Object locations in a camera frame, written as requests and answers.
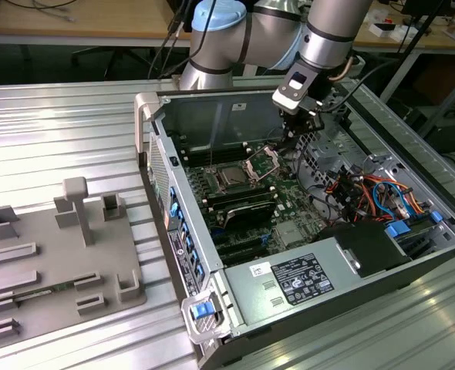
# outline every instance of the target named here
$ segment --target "desk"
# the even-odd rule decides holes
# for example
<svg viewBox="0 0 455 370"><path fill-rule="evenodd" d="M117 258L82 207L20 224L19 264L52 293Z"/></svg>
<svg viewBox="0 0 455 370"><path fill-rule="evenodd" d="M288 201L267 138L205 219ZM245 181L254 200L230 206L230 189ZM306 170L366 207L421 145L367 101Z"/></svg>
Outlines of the desk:
<svg viewBox="0 0 455 370"><path fill-rule="evenodd" d="M405 15L387 5L373 3L372 9L385 8L395 23ZM167 34L173 16L166 0L79 0L68 6L76 22L66 22L33 9L23 9L0 0L0 44L17 45L103 45L157 47ZM367 52L396 52L399 43L379 38L363 23L355 40L355 48ZM423 53L455 54L455 40L443 34L445 26L432 26L403 66L389 83L383 100L393 94ZM176 46L188 47L190 34L180 35ZM246 68L245 76L254 76L256 68Z"/></svg>
<svg viewBox="0 0 455 370"><path fill-rule="evenodd" d="M388 5L374 2L370 9L385 9L389 12L388 18L392 19L395 24L402 24L403 19L407 15L399 13ZM361 29L354 41L354 49L367 52L397 52L399 43L391 38L380 38L373 35L369 30L370 24L363 23ZM406 74L411 70L416 60L422 54L451 54L455 55L455 40L443 33L447 27L445 25L430 26L431 33L424 35L417 43L416 48L409 54L404 63L401 65L397 73L391 79L380 99L384 102L388 101L394 91L404 79ZM406 49L408 42L404 43L403 51Z"/></svg>
<svg viewBox="0 0 455 370"><path fill-rule="evenodd" d="M173 17L165 0L79 0L67 9L75 22L0 0L0 44L157 47ZM189 38L176 46L189 47Z"/></svg>

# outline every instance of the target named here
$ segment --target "warning label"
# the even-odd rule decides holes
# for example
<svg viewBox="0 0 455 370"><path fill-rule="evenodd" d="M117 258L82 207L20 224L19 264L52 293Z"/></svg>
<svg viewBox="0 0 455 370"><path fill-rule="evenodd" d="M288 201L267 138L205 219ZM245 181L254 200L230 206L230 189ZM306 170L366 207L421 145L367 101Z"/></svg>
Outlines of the warning label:
<svg viewBox="0 0 455 370"><path fill-rule="evenodd" d="M313 253L271 268L286 300L293 306L334 290Z"/></svg>

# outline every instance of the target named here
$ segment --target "blue wire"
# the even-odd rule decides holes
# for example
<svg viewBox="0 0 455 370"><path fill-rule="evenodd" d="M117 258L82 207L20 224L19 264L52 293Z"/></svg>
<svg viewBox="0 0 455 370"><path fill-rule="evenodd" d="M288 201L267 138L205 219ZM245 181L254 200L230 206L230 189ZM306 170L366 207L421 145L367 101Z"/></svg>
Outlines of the blue wire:
<svg viewBox="0 0 455 370"><path fill-rule="evenodd" d="M391 211L389 210L388 208L385 208L385 207L382 207L382 204L380 204L379 200L378 200L378 197L376 195L376 189L378 188L378 186L380 185L381 183L377 183L375 185L375 187L373 187L373 201L375 202L376 206L383 210L384 212L387 212L390 216L392 216L392 220L396 220L396 215Z"/></svg>
<svg viewBox="0 0 455 370"><path fill-rule="evenodd" d="M406 202L406 199L404 198L404 195L403 195L403 192L400 191L400 189L398 188L397 185L395 185L394 183L390 183L389 181L381 181L379 183L377 183L375 185L375 187L373 187L373 201L375 201L375 204L378 208L380 208L381 210L387 212L390 216L392 216L392 219L396 219L394 213L389 210L388 208L385 208L385 207L382 207L382 205L379 203L378 201L378 196L376 194L376 191L378 189L378 186L381 184L381 183L386 183L387 185L390 185L390 187L392 187L398 194L399 194L399 197L401 199L401 201L403 202L403 205L404 207L407 209L407 211L410 213L410 214L414 214L414 215L417 215L416 211L407 204Z"/></svg>

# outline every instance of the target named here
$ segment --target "motherboard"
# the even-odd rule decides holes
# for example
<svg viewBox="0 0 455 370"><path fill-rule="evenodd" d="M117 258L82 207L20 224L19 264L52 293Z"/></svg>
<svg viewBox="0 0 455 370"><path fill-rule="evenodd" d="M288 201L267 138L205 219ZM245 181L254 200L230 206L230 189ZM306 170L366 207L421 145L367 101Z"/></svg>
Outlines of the motherboard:
<svg viewBox="0 0 455 370"><path fill-rule="evenodd" d="M235 152L247 153L246 159L222 162L229 156L206 153L206 165L184 163L224 264L241 264L313 242L327 220L297 181L292 171L295 161L280 157L263 143Z"/></svg>

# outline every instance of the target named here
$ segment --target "green circuit board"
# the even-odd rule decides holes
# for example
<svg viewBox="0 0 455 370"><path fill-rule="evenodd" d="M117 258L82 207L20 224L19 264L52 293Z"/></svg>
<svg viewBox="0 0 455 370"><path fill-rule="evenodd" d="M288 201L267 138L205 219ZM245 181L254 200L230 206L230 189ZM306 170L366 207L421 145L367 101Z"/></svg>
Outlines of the green circuit board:
<svg viewBox="0 0 455 370"><path fill-rule="evenodd" d="M306 191L301 188L296 179L291 177L288 163L277 156L278 166L276 166L274 158L268 156L263 149L264 147L261 146L254 148L257 153L250 159L252 171L259 177L270 170L273 171L259 181L250 177L247 162L243 160L185 168L187 179L221 256L227 253L225 251L234 250L231 253L236 253L237 246L243 249L244 245L251 242L258 244L260 240L269 254L276 254L313 242L317 234L326 226L325 220L308 201ZM226 176L232 177L227 179L228 183L231 181L229 187L226 186ZM275 211L269 221L253 227L224 230L216 211L205 207L207 197L271 187L273 187L271 201L276 203Z"/></svg>

